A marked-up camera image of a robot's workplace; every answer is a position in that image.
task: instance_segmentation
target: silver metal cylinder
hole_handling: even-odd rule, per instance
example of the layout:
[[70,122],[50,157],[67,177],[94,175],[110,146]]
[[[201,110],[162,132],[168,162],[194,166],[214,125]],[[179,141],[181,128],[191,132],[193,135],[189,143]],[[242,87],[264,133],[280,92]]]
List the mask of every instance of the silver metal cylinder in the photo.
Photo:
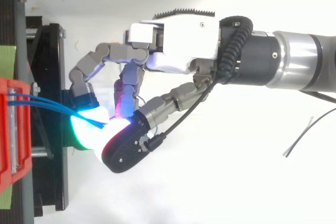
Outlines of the silver metal cylinder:
[[301,90],[314,76],[317,67],[317,47],[308,34],[276,31],[281,61],[268,88]]
[[47,151],[44,147],[32,147],[31,149],[32,157],[47,157]]

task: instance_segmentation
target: black coiled cable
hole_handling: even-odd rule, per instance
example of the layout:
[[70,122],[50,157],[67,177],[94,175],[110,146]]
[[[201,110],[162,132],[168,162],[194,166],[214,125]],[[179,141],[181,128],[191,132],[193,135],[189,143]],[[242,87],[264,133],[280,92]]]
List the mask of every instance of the black coiled cable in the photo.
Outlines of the black coiled cable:
[[253,23],[249,18],[243,16],[232,16],[222,19],[220,27],[235,27],[239,23],[237,30],[231,39],[224,41],[218,52],[217,78],[220,83],[228,83],[233,77],[236,62],[241,54],[248,37],[253,31]]

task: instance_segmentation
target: black serrated strip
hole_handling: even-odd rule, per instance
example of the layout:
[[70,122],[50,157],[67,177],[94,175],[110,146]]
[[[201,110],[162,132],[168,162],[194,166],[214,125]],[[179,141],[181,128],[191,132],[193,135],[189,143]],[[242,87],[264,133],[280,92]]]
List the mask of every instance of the black serrated strip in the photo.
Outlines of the black serrated strip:
[[204,10],[195,10],[195,9],[175,9],[170,12],[156,14],[153,19],[166,18],[176,14],[195,14],[195,15],[215,17],[214,12],[207,12]]

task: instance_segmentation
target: metal rod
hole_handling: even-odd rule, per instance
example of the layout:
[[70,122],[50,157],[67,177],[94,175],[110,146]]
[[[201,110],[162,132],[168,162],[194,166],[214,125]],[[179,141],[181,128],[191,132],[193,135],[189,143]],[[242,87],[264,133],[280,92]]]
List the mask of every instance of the metal rod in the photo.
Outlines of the metal rod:
[[31,149],[32,157],[47,157],[47,151],[44,147],[32,147]]
[[34,39],[37,29],[26,29],[26,39]]

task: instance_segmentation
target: black cable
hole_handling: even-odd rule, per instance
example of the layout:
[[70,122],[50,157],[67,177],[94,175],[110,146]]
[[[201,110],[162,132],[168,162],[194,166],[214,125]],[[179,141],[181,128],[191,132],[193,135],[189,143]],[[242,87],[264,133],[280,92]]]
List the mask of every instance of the black cable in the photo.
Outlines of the black cable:
[[219,22],[219,26],[237,28],[231,39],[222,41],[218,52],[217,75],[221,79],[221,82],[228,83],[235,71],[241,50],[252,33],[253,23],[249,18],[233,16],[222,19]]
[[310,95],[312,97],[321,99],[323,101],[336,103],[336,99],[335,98],[330,97],[330,96],[325,95],[325,94],[321,94],[319,92],[312,92],[312,91],[300,91],[300,92],[303,93],[303,94],[307,94],[307,95]]
[[294,147],[298,144],[298,142],[300,141],[300,139],[315,125],[317,124],[318,121],[320,121],[322,118],[324,118],[326,115],[330,114],[331,112],[335,111],[336,108],[328,111],[326,114],[320,116],[315,122],[313,122],[311,125],[309,125],[302,133],[301,135],[298,137],[298,139],[295,140],[295,142],[292,144],[292,146],[288,149],[287,154],[285,155],[285,157],[288,157],[289,154],[293,151]]
[[161,133],[162,137],[165,138],[169,133],[171,133],[188,115],[193,112],[193,110],[203,101],[203,99],[211,92],[214,86],[219,82],[219,79],[216,79],[211,85],[201,94],[197,101],[164,133]]

